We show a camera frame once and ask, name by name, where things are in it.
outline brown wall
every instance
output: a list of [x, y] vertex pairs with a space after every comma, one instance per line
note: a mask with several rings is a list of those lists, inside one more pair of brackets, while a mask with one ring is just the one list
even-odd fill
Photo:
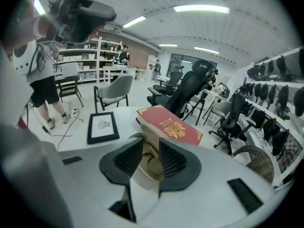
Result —
[[130, 65], [129, 67], [139, 67], [141, 69], [146, 69], [147, 60], [149, 55], [155, 55], [158, 57], [158, 52], [154, 51], [152, 48], [146, 47], [143, 44], [129, 40], [125, 37], [109, 34], [109, 33], [98, 33], [102, 36], [104, 40], [110, 40], [114, 42], [123, 42], [128, 46], [128, 52], [130, 53]]

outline picture frame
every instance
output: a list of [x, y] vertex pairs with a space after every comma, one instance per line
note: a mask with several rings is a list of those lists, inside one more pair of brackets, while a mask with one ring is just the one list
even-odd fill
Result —
[[114, 113], [91, 114], [87, 131], [87, 143], [102, 143], [114, 139], [119, 139]]

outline gold emblem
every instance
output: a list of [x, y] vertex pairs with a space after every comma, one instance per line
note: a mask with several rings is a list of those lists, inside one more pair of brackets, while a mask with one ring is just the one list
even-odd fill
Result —
[[142, 114], [143, 114], [143, 112], [145, 112], [146, 110], [147, 110], [147, 108], [144, 108], [144, 109], [138, 110], [138, 113], [139, 113], [140, 115], [142, 115]]
[[173, 136], [176, 139], [178, 136], [183, 137], [186, 135], [184, 130], [186, 130], [186, 128], [184, 128], [179, 122], [174, 122], [164, 129], [169, 136]]
[[198, 134], [198, 141], [200, 141], [200, 138], [202, 137], [202, 133], [200, 133], [199, 131], [196, 131], [196, 133]]

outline wicker chair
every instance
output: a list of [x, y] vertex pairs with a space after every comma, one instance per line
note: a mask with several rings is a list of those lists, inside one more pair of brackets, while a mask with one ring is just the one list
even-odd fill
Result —
[[272, 183], [275, 176], [275, 170], [267, 153], [255, 146], [245, 145], [235, 151], [231, 156], [235, 157], [239, 153], [244, 152], [248, 152], [251, 158], [251, 162], [246, 166], [261, 177], [265, 178], [269, 183]]

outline black picture frame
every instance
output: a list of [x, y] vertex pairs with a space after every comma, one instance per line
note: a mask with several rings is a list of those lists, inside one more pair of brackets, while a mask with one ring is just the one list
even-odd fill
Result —
[[[111, 115], [112, 119], [112, 126], [113, 126], [113, 131], [114, 133], [111, 135], [105, 135], [105, 136], [100, 136], [100, 137], [95, 137], [92, 138], [92, 125], [93, 125], [93, 118], [96, 116], [101, 116], [101, 115]], [[119, 139], [119, 132], [117, 129], [116, 121], [115, 121], [115, 116], [113, 112], [105, 112], [105, 113], [96, 113], [96, 114], [91, 114], [90, 115], [90, 120], [89, 120], [89, 127], [87, 131], [87, 144], [94, 144], [94, 143], [102, 143], [114, 139]]]

